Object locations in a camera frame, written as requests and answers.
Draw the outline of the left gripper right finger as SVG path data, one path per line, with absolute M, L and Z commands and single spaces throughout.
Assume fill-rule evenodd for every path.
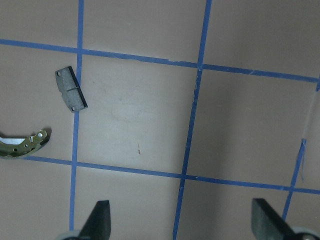
M 256 240 L 298 240 L 296 234 L 263 198 L 251 202 L 251 230 Z

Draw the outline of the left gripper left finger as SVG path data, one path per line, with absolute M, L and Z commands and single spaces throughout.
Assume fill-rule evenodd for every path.
M 80 240 L 109 240 L 111 236 L 110 201 L 98 201 L 77 238 Z

